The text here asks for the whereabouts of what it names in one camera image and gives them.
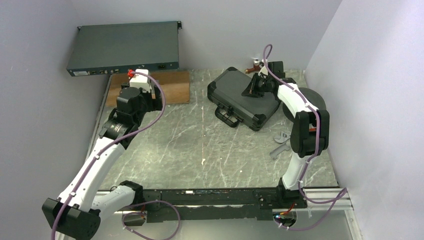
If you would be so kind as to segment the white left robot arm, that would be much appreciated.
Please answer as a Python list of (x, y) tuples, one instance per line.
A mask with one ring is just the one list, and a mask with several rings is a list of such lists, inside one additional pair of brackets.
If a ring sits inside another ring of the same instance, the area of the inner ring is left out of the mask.
[(164, 114), (166, 98), (157, 82), (123, 84), (113, 108), (104, 122), (87, 160), (70, 184), (56, 198), (47, 198), (42, 212), (57, 234), (75, 240), (90, 240), (102, 220), (123, 207), (139, 209), (144, 189), (125, 180), (106, 195), (97, 191), (106, 175), (128, 149), (134, 137), (153, 126)]

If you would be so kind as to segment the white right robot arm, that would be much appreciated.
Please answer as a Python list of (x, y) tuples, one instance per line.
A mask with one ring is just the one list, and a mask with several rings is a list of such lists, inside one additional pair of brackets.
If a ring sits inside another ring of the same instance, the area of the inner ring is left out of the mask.
[(261, 98), (272, 93), (286, 107), (292, 117), (290, 148), (292, 150), (288, 169), (276, 187), (275, 200), (287, 208), (303, 199), (303, 178), (313, 159), (329, 145), (330, 114), (323, 99), (313, 90), (299, 87), (292, 78), (287, 78), (282, 61), (259, 63), (260, 70), (251, 78), (242, 91), (243, 97)]

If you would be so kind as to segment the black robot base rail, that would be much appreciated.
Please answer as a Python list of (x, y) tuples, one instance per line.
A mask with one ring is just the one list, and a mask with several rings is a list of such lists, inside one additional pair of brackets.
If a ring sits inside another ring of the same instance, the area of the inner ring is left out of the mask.
[(299, 191), (276, 187), (144, 189), (124, 211), (146, 213), (148, 223), (181, 220), (256, 219), (271, 221), (280, 212), (308, 206)]

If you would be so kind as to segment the black poker set case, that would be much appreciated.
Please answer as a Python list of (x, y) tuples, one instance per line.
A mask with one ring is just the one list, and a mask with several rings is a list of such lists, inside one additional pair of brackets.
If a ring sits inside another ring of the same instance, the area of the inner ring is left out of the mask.
[(259, 131), (278, 110), (281, 101), (271, 92), (263, 97), (243, 96), (251, 77), (236, 69), (225, 69), (207, 86), (207, 98), (217, 105), (215, 116), (231, 128), (239, 123)]

